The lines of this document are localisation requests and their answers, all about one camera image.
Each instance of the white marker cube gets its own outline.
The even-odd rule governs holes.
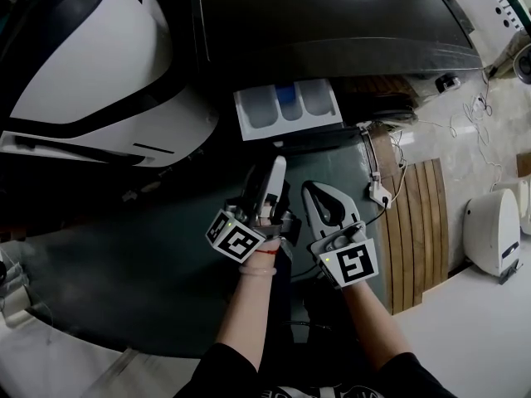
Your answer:
[[[212,248],[239,263],[249,258],[266,240],[223,210],[217,213],[205,236]]]
[[[319,258],[341,288],[378,275],[373,239],[332,250],[319,255]]]

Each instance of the plug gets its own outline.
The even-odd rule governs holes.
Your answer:
[[[371,182],[368,194],[373,201],[385,209],[391,209],[391,193],[380,182]]]

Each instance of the person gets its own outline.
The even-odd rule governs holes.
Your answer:
[[[294,344],[291,261],[280,243],[264,243],[244,263],[216,343],[175,398],[454,396],[365,281],[341,291],[326,278],[310,281],[308,343]]]

